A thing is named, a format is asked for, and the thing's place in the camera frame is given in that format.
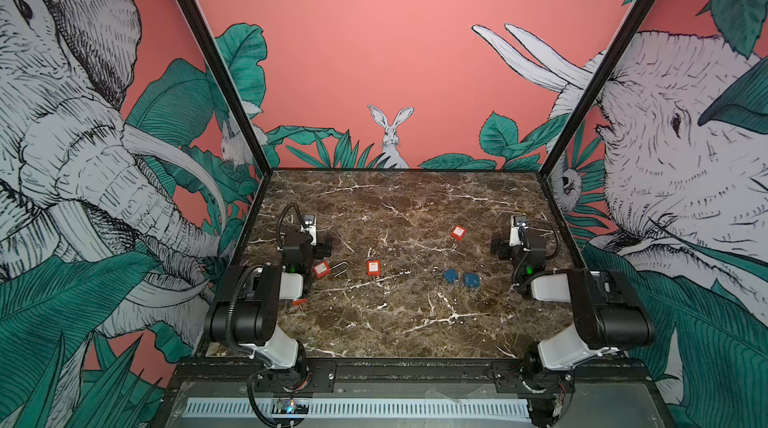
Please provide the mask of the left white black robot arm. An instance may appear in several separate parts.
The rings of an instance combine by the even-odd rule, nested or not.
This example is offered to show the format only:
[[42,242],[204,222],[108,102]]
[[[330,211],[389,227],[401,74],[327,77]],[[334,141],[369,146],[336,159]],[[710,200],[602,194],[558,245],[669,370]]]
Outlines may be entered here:
[[313,282],[330,274],[332,238],[316,241],[290,231],[277,265],[235,265],[222,276],[205,316],[204,335],[231,352],[260,362],[283,389],[295,392],[311,380],[306,350],[278,325],[283,301],[308,299]]

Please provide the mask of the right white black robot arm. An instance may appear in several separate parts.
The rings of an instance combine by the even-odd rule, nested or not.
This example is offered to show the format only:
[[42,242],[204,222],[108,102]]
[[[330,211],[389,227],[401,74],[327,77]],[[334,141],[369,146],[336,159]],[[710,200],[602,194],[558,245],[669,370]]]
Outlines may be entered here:
[[546,240],[512,225],[510,234],[494,234],[490,253],[513,265],[512,289],[525,299],[568,303],[573,321],[556,335],[533,343],[518,368],[522,387],[534,394],[558,389],[580,364],[651,344],[654,323],[639,295],[621,271],[584,268],[548,270],[559,251]]

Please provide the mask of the blue padlock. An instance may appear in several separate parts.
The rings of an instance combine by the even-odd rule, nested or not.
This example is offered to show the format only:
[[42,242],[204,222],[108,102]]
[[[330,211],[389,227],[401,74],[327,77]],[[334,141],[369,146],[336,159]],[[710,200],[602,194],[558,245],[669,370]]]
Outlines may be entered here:
[[454,269],[447,269],[443,272],[443,277],[448,283],[454,283],[458,278],[458,272]]
[[467,288],[478,288],[480,286],[480,277],[476,273],[465,273],[463,275],[463,284]]

